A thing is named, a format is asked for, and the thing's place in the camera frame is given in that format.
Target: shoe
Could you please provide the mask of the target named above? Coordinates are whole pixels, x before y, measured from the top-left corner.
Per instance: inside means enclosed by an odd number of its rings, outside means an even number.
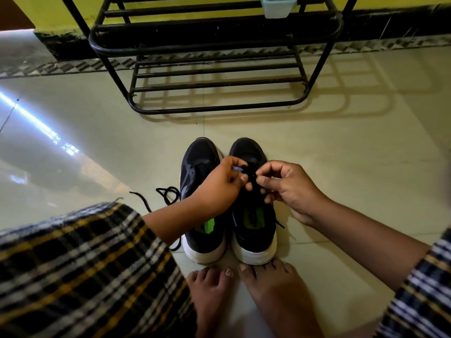
[[[272,204],[265,204],[265,195],[255,181],[255,172],[268,160],[259,144],[247,137],[235,141],[229,155],[248,163],[242,170],[253,185],[251,192],[241,189],[231,208],[232,250],[248,265],[263,265],[271,261],[277,250],[276,213]]]
[[[223,156],[206,137],[196,139],[187,149],[180,172],[180,199],[194,193]],[[227,249],[224,215],[212,218],[182,236],[185,254],[201,265],[218,260]]]

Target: plastic container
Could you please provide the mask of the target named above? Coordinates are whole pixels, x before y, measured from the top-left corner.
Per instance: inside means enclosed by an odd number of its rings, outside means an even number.
[[[265,18],[280,19],[287,17],[297,0],[260,0],[262,2]]]

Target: bare foot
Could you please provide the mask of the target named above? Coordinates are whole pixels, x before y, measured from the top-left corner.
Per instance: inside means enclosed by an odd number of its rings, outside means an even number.
[[[277,337],[324,337],[312,299],[295,267],[274,259],[259,266],[241,263],[238,271]]]
[[[212,267],[189,273],[186,281],[198,317],[196,338],[211,337],[214,334],[232,278],[231,268],[221,271]]]

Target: black shoe rack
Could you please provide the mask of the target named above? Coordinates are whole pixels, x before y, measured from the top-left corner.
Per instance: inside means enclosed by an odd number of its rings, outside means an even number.
[[[165,6],[154,6],[158,1],[166,1]],[[180,3],[186,3],[186,0],[104,0],[94,26],[89,29],[73,0],[63,0],[130,107],[145,115],[268,108],[303,102],[341,34],[346,17],[357,2],[348,0],[344,10],[339,12],[332,0],[297,0],[298,12],[290,13],[285,19],[266,19],[263,15],[233,16],[245,9],[262,8],[259,0],[193,1],[181,6]],[[313,4],[322,4],[324,10],[306,12],[307,5]],[[215,17],[218,11],[226,15]],[[199,12],[211,12],[213,15],[208,19],[195,19]],[[161,18],[183,18],[177,17],[181,13],[185,19],[161,21]],[[111,18],[116,21],[112,23],[108,20]],[[308,78],[296,45],[313,43],[326,43],[326,46]],[[133,56],[136,63],[127,90],[108,57]],[[292,62],[286,62],[287,58],[291,58]],[[243,61],[249,60],[253,62],[243,64]],[[202,67],[221,63],[224,64],[220,67]],[[152,71],[155,67],[174,66],[177,68]],[[287,77],[283,75],[287,68],[296,68],[299,73]],[[230,76],[230,73],[259,70],[278,70],[280,77],[224,78],[209,82],[192,82],[195,78],[190,78],[191,81],[186,83],[152,84],[152,80],[159,77],[194,77],[211,73],[216,76],[227,73]],[[137,82],[143,79],[146,79],[145,85],[137,86]],[[276,83],[300,83],[303,93],[296,100],[170,109],[146,110],[135,102],[141,93]]]

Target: tiled floor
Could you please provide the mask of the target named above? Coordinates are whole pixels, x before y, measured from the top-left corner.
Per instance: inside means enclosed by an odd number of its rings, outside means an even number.
[[[307,59],[307,72],[315,59]],[[302,164],[331,198],[432,243],[451,219],[450,62],[451,47],[335,55],[300,106],[205,116],[134,113],[106,73],[1,80],[0,228],[118,197],[146,213],[130,190],[158,209],[165,203],[155,188],[178,186],[190,142],[207,136],[227,153],[249,136],[269,159]],[[120,76],[129,84],[131,72]],[[297,93],[296,85],[216,88],[143,101],[170,107]],[[327,334],[382,313],[391,291],[282,204],[276,212],[286,226],[278,228],[278,254],[305,279]],[[174,256],[184,273],[199,268],[183,252]],[[219,264],[237,260],[228,252]],[[272,336],[238,281],[218,332],[230,335]]]

